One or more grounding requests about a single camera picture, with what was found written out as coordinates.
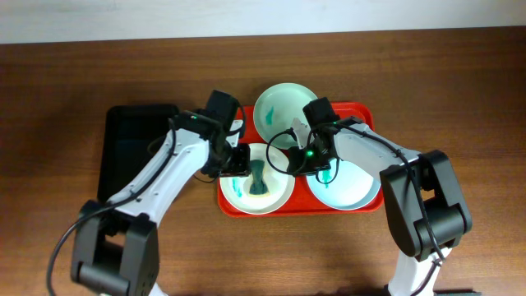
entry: green paint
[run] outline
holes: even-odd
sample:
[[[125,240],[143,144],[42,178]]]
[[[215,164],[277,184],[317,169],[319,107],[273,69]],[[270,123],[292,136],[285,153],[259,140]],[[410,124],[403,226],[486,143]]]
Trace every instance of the green paint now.
[[[270,109],[270,111],[266,114],[265,120],[267,125],[272,125],[272,116],[274,115],[274,106]]]
[[[323,183],[327,183],[327,182],[330,181],[330,179],[331,179],[331,177],[330,177],[330,169],[327,169],[327,170],[323,171],[322,178],[323,178]]]
[[[234,180],[232,180],[232,189],[234,192],[236,192],[236,194],[238,195],[238,197],[241,198],[242,196],[242,193],[241,193],[241,188],[238,186],[238,179],[235,178]]]
[[[269,191],[265,181],[263,181],[263,169],[265,168],[265,161],[251,160],[250,169],[252,171],[253,184],[250,186],[250,194],[260,195]]]

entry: wood grain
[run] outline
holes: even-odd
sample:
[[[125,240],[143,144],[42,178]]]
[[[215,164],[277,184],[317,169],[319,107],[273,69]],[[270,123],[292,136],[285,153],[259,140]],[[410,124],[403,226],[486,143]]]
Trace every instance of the wood grain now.
[[[118,104],[244,104],[303,84],[367,105],[376,130],[451,158],[473,215],[437,289],[526,291],[526,28],[416,30],[0,46],[0,294],[42,295],[48,255],[95,198],[104,115]],[[397,247],[371,214],[235,220],[190,181],[160,227],[171,295],[342,294],[381,288]],[[72,242],[55,268],[69,280]]]

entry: robotic arm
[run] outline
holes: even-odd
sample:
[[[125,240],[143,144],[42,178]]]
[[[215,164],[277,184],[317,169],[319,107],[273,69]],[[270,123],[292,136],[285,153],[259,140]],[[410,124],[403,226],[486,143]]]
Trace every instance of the robotic arm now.
[[[155,283],[159,273],[157,228],[184,183],[199,169],[212,178],[250,173],[249,147],[238,145],[243,132],[242,123],[234,121],[238,107],[233,97],[214,91],[205,109],[173,118],[172,130],[154,158],[108,202],[125,201],[136,190],[141,194],[87,220],[77,230],[71,269],[74,282],[97,293],[165,295]],[[289,149],[287,171],[294,175],[317,173],[328,169],[329,161],[337,157],[380,180],[390,232],[401,250],[386,292],[432,295],[440,269],[437,259],[447,256],[472,226],[447,156],[440,151],[420,154],[397,146],[356,118],[339,118],[326,98],[312,101],[303,111],[312,128],[295,120],[284,132],[298,141],[298,147]],[[418,189],[435,191],[434,198],[422,201],[426,213],[409,187],[414,178],[408,177],[408,165]],[[103,207],[88,201],[81,217]],[[106,239],[117,233],[126,236],[124,246]]]

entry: green sponge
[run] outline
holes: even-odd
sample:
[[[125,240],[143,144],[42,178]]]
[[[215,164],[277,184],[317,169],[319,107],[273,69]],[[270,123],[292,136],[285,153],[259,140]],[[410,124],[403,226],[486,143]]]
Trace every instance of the green sponge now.
[[[265,167],[265,161],[263,160],[251,160],[250,169],[252,170],[252,181],[253,184],[250,186],[250,194],[261,195],[269,191],[269,188],[263,182],[263,168]]]

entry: black cable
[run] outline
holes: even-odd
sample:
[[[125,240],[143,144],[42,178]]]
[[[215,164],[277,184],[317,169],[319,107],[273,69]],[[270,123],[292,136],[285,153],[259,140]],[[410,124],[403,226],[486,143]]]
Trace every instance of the black cable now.
[[[198,181],[201,181],[203,183],[208,183],[208,184],[211,184],[213,182],[215,182],[215,180],[217,180],[218,176],[216,176],[215,178],[211,179],[210,181],[205,181],[203,179],[200,179],[199,177],[197,177],[196,175],[193,175],[194,179],[195,180],[198,180]]]
[[[241,109],[241,114],[243,115],[243,124],[237,130],[227,132],[227,136],[233,136],[237,134],[238,132],[242,132],[247,127],[247,114],[245,113],[245,108],[243,108],[243,106],[239,102],[238,102],[238,107]]]
[[[431,224],[429,223],[429,218],[427,217],[426,207],[424,206],[424,200],[422,198],[422,194],[420,193],[420,188],[418,188],[417,180],[414,177],[413,170],[411,169],[411,165],[409,164],[409,162],[405,158],[405,156],[402,154],[402,152],[400,150],[394,148],[386,140],[381,139],[381,138],[379,138],[377,136],[370,135],[370,134],[368,134],[366,132],[361,132],[361,131],[353,128],[353,127],[348,127],[348,126],[345,126],[343,124],[336,123],[335,126],[347,129],[347,130],[349,130],[351,132],[357,133],[360,136],[364,136],[364,137],[369,138],[371,140],[380,142],[382,145],[384,145],[389,150],[391,150],[393,153],[395,153],[396,156],[399,157],[404,162],[405,168],[408,171],[409,179],[411,180],[411,183],[413,184],[413,189],[414,189],[414,191],[415,191],[415,193],[417,195],[418,206],[420,207],[420,211],[422,212],[422,218],[424,220],[424,224],[426,225],[427,234],[429,235],[429,237],[431,239],[431,243],[432,243],[433,248],[435,249],[436,253],[438,254],[438,257],[441,259],[441,261],[445,261],[445,256],[444,256],[444,254],[442,254],[442,251],[441,251],[440,247],[438,246],[438,243],[436,242],[435,233],[433,232],[433,229],[431,228]]]
[[[170,150],[168,151],[168,155],[166,156],[166,159],[159,166],[159,168],[155,171],[155,173],[148,180],[148,182],[146,182],[146,184],[143,187],[141,187],[141,189],[139,189],[137,192],[130,191],[131,193],[130,196],[125,198],[124,200],[115,202],[113,204],[108,204],[107,206],[103,206],[102,208],[96,210],[95,212],[82,216],[75,223],[73,223],[72,226],[70,226],[70,228],[60,238],[57,245],[53,249],[53,252],[51,253],[51,257],[49,258],[49,263],[48,263],[48,269],[46,272],[46,285],[48,288],[49,295],[52,295],[52,296],[56,295],[55,291],[53,290],[53,283],[51,281],[51,276],[53,274],[53,268],[54,268],[55,261],[57,259],[58,253],[60,252],[62,245],[66,242],[67,238],[69,238],[69,236],[73,233],[73,231],[75,231],[75,229],[83,225],[87,220],[90,220],[97,215],[101,215],[107,211],[113,210],[115,208],[118,208],[119,206],[125,205],[128,202],[134,201],[135,199],[137,199],[146,189],[148,189],[148,187],[155,181],[155,179],[157,179],[157,177],[161,174],[161,172],[166,167],[166,165],[168,165],[168,162],[173,156],[173,152],[175,151],[175,145],[176,145],[175,126],[173,125],[173,122],[171,119],[169,119],[168,122],[170,125],[170,130],[172,131],[172,138],[173,138],[172,146],[170,147]]]
[[[419,295],[427,286],[427,284],[429,284],[429,281],[431,280],[431,277],[433,276],[433,274],[435,273],[435,270],[437,267],[441,267],[441,263],[439,260],[434,260],[432,262],[432,266],[431,268],[429,269],[429,271],[427,272],[427,275],[426,275],[426,278],[424,278],[424,280],[422,281],[422,283],[420,284],[420,286],[418,287],[418,289],[416,289],[412,294],[411,296],[417,296]]]
[[[316,181],[318,181],[319,183],[321,183],[323,185],[329,185],[336,179],[336,176],[338,176],[338,170],[339,170],[339,158],[336,159],[336,173],[335,173],[335,176],[329,182],[325,182],[324,183],[324,182],[320,181],[320,177],[318,177],[318,173],[320,171],[317,170],[316,171]]]
[[[285,131],[282,131],[282,132],[279,132],[277,134],[275,134],[272,138],[270,138],[270,141],[267,143],[266,145],[266,152],[265,152],[265,155],[266,155],[266,161],[269,163],[270,167],[272,167],[272,169],[275,169],[277,172],[279,173],[283,173],[283,174],[286,174],[286,175],[289,175],[289,176],[294,176],[296,177],[296,174],[301,172],[301,170],[305,167],[305,164],[307,164],[307,156],[305,155],[303,157],[303,163],[302,165],[296,170],[294,171],[293,173],[289,173],[289,172],[285,172],[281,169],[278,169],[276,168],[272,162],[270,161],[270,157],[269,157],[269,151],[270,151],[270,145],[272,144],[272,142],[278,137],[278,136],[281,136],[281,135],[290,135],[290,132],[292,131],[292,128],[288,129],[288,130],[285,130]]]

